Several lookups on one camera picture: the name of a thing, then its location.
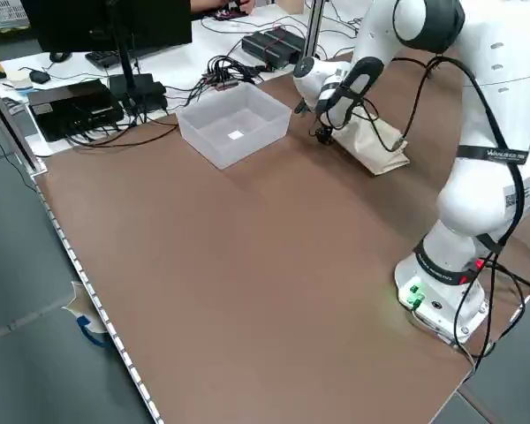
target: black box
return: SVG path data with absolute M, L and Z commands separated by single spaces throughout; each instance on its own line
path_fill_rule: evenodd
M 276 69 L 285 67 L 299 54 L 276 37 L 261 33 L 246 35 L 241 39 L 241 48 Z
M 46 141 L 112 125 L 124 117 L 122 107 L 99 79 L 34 91 L 27 99 Z
M 302 56 L 302 51 L 304 50 L 304 38 L 281 27 L 267 31 L 265 34 L 276 38 L 280 44 L 284 44 L 297 52 L 297 54 L 292 54 L 289 58 L 291 64 L 296 64 L 299 61 Z

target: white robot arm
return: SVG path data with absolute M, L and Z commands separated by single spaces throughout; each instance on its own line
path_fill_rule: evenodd
M 495 250 L 517 213 L 513 170 L 524 182 L 530 212 L 530 4 L 502 0 L 374 0 L 350 64 L 305 57 L 294 82 L 327 130 L 345 126 L 354 107 L 404 46 L 442 54 L 455 48 L 474 76 L 463 84 L 458 157 L 438 197 L 439 219 L 395 269 L 400 302 L 449 340 L 462 343 L 486 317 L 474 280 L 480 255 Z M 491 116 L 500 132 L 493 133 Z M 498 133 L 506 146 L 498 143 Z

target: clear plastic box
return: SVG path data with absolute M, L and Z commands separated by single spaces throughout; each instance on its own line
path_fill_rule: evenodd
M 252 84 L 240 84 L 177 112 L 183 138 L 223 170 L 283 138 L 291 109 Z

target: desk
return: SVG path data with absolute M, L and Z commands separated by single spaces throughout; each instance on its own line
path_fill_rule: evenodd
M 421 69 L 370 97 L 403 127 Z M 117 153 L 66 151 L 36 180 L 122 349 L 166 422 L 432 420 L 465 358 L 409 321 L 392 270 L 434 223 L 460 131 L 459 75 L 429 81 L 411 166 L 370 177 L 291 118 L 287 136 L 216 170 L 178 133 Z M 261 88 L 290 107 L 290 76 Z M 148 124 L 122 137 L 159 133 Z M 530 216 L 503 253 L 530 278 Z M 496 290 L 498 335 L 518 302 Z
M 360 18 L 364 16 L 367 11 L 370 2 L 368 0 L 360 0 L 359 2 L 341 2 L 338 5 L 338 12 L 342 19 L 348 20 L 353 18 Z M 286 12 L 284 12 L 278 6 L 272 4 L 268 6 L 258 7 L 254 12 L 243 19 L 239 19 L 236 22 L 218 22 L 213 19 L 204 19 L 203 24 L 206 27 L 214 28 L 218 31 L 224 32 L 253 32 L 258 29 L 266 29 L 272 26 L 268 26 L 269 22 L 278 21 L 279 25 L 292 25 L 286 29 L 298 34 L 299 31 L 303 34 L 307 32 L 308 22 L 308 9 L 305 10 L 303 15 L 292 15 L 289 18 Z M 329 7 L 324 12 L 325 16 L 335 18 L 336 15 L 333 10 Z M 244 34 L 217 34 L 214 33 L 204 26 L 200 21 L 194 21 L 192 25 L 193 29 L 193 42 L 184 46 L 178 46 L 159 52 L 153 56 L 145 57 L 140 60 L 140 68 L 143 72 L 149 72 L 154 75 L 155 80 L 160 81 L 165 86 L 191 88 L 198 81 L 201 75 L 205 72 L 208 60 L 216 55 L 225 55 L 230 49 L 243 37 Z M 351 29 L 346 29 L 345 26 L 324 19 L 322 22 L 322 30 L 331 30 L 344 32 L 349 35 L 353 35 Z M 352 47 L 354 40 L 350 37 L 346 37 L 343 34 L 335 32 L 325 32 L 321 34 L 320 44 L 322 45 L 325 52 L 331 57 L 336 54 L 340 49 L 345 47 Z M 323 57 L 324 51 L 319 49 L 319 54 Z M 260 64 L 260 61 L 256 58 L 245 53 L 241 48 L 235 49 L 231 56 L 244 64 L 256 65 Z M 22 67 L 28 67 L 40 70 L 42 67 L 49 67 L 51 65 L 49 61 L 49 54 L 43 53 L 40 55 L 33 55 L 29 57 L 21 57 L 18 59 L 12 59 L 4 61 L 2 63 L 4 69 L 7 72 L 18 70 Z M 265 80 L 275 78 L 276 76 L 286 74 L 292 71 L 292 66 L 287 66 L 283 70 L 279 70 L 271 73 L 263 73 L 261 76 Z M 50 82 L 44 84 L 43 88 L 60 87 L 64 85 L 74 84 L 82 81 L 84 78 L 89 77 L 87 74 L 99 76 L 103 82 L 106 78 L 102 75 L 102 71 L 99 71 L 92 64 L 85 59 L 85 53 L 74 53 L 72 57 L 61 64 L 55 64 L 51 67 L 51 75 L 57 77 L 66 78 L 68 76 L 80 75 L 77 78 L 71 79 L 58 79 L 52 78 Z M 116 67 L 109 71 L 109 74 L 122 73 L 121 67 Z M 12 89 L 8 89 L 3 86 L 0 81 L 0 95 L 2 97 L 9 96 L 14 100 L 21 102 L 26 101 L 26 97 L 20 96 L 17 92 Z M 184 100 L 185 93 L 181 93 L 175 90 L 168 90 L 167 96 L 177 97 L 175 99 L 169 99 L 169 109 L 177 107 Z M 163 116 L 162 111 L 150 114 L 151 118 L 157 118 Z M 48 156 L 56 152 L 66 150 L 71 146 L 65 141 L 60 140 L 54 143 L 46 142 L 40 134 L 29 137 L 27 139 L 30 147 L 36 155 Z

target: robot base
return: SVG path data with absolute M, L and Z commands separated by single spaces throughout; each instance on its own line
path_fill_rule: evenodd
M 414 254 L 410 254 L 397 265 L 395 282 L 400 303 L 412 310 L 414 301 L 421 299 L 416 315 L 444 342 L 454 344 L 453 321 L 469 284 L 453 286 L 438 282 L 422 270 Z M 485 292 L 479 282 L 475 281 L 459 314 L 458 341 L 466 342 L 487 314 L 488 302 L 485 300 Z

